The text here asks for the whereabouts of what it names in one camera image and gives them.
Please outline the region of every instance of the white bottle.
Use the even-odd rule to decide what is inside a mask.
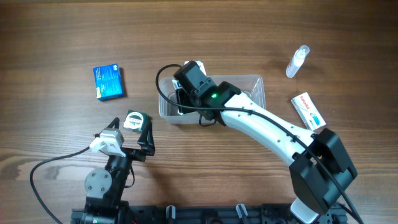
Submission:
[[[293,78],[296,72],[299,70],[301,65],[304,63],[305,57],[310,53],[310,48],[306,45],[301,46],[290,61],[286,68],[286,75],[288,78]]]

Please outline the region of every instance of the blue box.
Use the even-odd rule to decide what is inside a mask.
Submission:
[[[116,97],[123,97],[122,78],[118,64],[95,67],[94,78],[97,99],[103,101]]]

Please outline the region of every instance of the wooden table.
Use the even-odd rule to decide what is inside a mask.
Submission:
[[[290,99],[308,92],[358,170],[347,193],[363,220],[397,223],[397,9],[373,1],[1,5],[0,223],[53,223],[30,188],[31,168],[83,149],[128,109],[152,116],[157,147],[133,163],[136,184],[123,195],[131,205],[293,202],[288,167],[245,134],[159,116],[155,75],[185,60],[201,60],[209,75],[261,75],[267,109],[299,126]],[[311,53],[287,78],[303,44]],[[110,63],[123,68],[127,97],[100,102],[93,67]],[[136,146],[138,134],[122,132],[125,146]],[[84,179],[106,160],[87,152],[37,170],[38,191],[62,222],[84,206]]]

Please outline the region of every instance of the plastic bin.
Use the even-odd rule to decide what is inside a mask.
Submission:
[[[264,91],[264,84],[259,75],[215,75],[210,76],[213,81],[219,85],[226,81],[241,89],[247,94],[257,105],[266,108],[266,94]],[[162,93],[174,102],[177,102],[175,97],[175,89],[172,83],[173,77],[163,78],[159,82]],[[178,108],[165,101],[159,95],[159,114],[170,124],[197,124],[199,122],[199,113],[192,112],[188,114],[179,115]],[[202,118],[202,123],[212,123]]]

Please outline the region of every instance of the wood grain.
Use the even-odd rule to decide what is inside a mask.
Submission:
[[[0,5],[0,223],[53,223],[30,189],[31,168],[83,149],[128,109],[152,116],[157,146],[134,163],[136,184],[123,195],[130,204],[292,202],[288,168],[251,138],[160,118],[155,74],[185,60],[201,60],[210,75],[261,75],[267,109],[299,126],[290,99],[307,91],[358,170],[347,193],[364,221],[397,223],[397,9],[382,1]],[[311,53],[288,79],[302,44]],[[92,68],[114,62],[128,96],[100,102]],[[135,146],[138,135],[122,132]],[[87,152],[35,173],[62,222],[84,205],[86,174],[105,162]]]

